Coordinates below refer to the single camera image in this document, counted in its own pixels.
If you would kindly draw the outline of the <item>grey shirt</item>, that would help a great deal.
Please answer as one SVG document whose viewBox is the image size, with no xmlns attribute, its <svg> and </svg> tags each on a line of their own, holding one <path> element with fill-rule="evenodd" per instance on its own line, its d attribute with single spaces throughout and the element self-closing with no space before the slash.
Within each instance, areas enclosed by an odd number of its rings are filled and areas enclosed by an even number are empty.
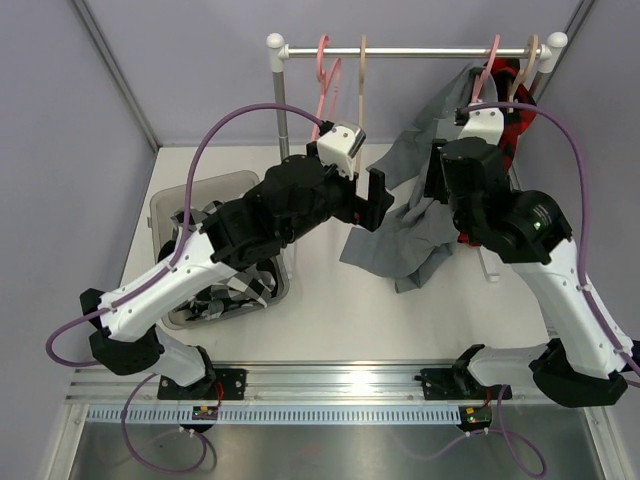
<svg viewBox="0 0 640 480">
<path fill-rule="evenodd" d="M 353 228 L 340 261 L 375 276 L 394 281 L 397 293 L 423 287 L 453 254 L 456 230 L 449 207 L 425 192 L 431 149 L 438 133 L 446 140 L 458 137 L 455 111 L 470 103 L 477 63 L 466 65 L 420 111 L 391 148 L 370 165 L 385 174 L 392 190 L 414 180 L 409 199 L 386 213 L 374 232 Z"/>
</svg>

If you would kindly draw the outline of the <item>black white checkered shirt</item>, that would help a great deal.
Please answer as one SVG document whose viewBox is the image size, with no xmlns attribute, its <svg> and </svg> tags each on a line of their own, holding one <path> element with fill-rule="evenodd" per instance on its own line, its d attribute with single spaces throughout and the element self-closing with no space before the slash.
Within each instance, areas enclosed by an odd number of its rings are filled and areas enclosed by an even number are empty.
<svg viewBox="0 0 640 480">
<path fill-rule="evenodd" d="M 191 209 L 189 231 L 194 232 L 203 221 L 213 214 L 222 203 L 213 201 L 203 210 Z M 176 210 L 170 217 L 172 225 L 170 239 L 163 243 L 157 255 L 161 261 L 169 257 L 182 232 L 184 211 Z M 226 283 L 206 287 L 172 310 L 166 317 L 174 325 L 186 326 L 199 321 L 213 321 L 248 313 L 249 309 L 266 308 L 281 289 L 279 267 L 272 257 L 238 271 Z"/>
</svg>

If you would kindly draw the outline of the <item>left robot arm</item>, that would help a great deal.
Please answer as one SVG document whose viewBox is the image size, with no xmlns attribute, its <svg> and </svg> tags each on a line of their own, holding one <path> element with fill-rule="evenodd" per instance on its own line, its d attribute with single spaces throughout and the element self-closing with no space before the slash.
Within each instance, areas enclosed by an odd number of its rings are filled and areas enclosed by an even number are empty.
<svg viewBox="0 0 640 480">
<path fill-rule="evenodd" d="M 316 156 L 288 157 L 241 198 L 219 206 L 172 256 L 101 295 L 99 326 L 89 337 L 93 358 L 116 375 L 155 373 L 192 398 L 208 396 L 215 385 L 208 354 L 161 331 L 160 318 L 209 286 L 230 284 L 330 218 L 376 230 L 393 200 L 378 169 L 370 170 L 361 198 L 336 167 Z"/>
</svg>

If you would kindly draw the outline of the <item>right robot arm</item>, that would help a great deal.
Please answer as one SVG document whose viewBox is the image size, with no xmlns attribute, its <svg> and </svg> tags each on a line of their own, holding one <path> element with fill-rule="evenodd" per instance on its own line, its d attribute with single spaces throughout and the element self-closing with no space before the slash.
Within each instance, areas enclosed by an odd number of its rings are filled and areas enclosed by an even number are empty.
<svg viewBox="0 0 640 480">
<path fill-rule="evenodd" d="M 513 189 L 501 149 L 478 137 L 436 140 L 428 176 L 438 178 L 436 190 L 458 231 L 512 267 L 556 332 L 533 347 L 469 347 L 452 368 L 456 391 L 474 397 L 486 387 L 525 387 L 568 408 L 616 404 L 637 344 L 580 272 L 577 244 L 556 201 Z"/>
</svg>

